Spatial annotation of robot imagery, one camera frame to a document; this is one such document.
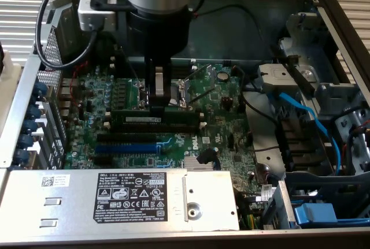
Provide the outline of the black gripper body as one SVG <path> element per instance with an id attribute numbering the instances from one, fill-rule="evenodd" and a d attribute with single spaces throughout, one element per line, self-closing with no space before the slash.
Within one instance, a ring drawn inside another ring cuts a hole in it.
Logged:
<path id="1" fill-rule="evenodd" d="M 128 40 L 149 58 L 170 58 L 188 44 L 190 11 L 183 8 L 170 14 L 134 10 L 128 14 Z"/>

